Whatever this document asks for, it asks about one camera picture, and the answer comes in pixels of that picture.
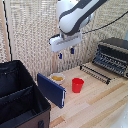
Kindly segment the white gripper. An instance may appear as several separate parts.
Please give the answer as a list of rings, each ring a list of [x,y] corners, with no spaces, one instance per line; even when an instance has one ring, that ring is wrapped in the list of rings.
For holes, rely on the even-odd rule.
[[[72,36],[64,37],[62,34],[58,34],[53,36],[49,40],[50,49],[52,52],[59,52],[62,49],[68,48],[70,46],[74,46],[78,43],[80,43],[82,40],[82,33],[77,32]],[[70,49],[71,54],[74,54],[74,48]],[[59,53],[59,59],[62,59],[63,55],[60,52]]]

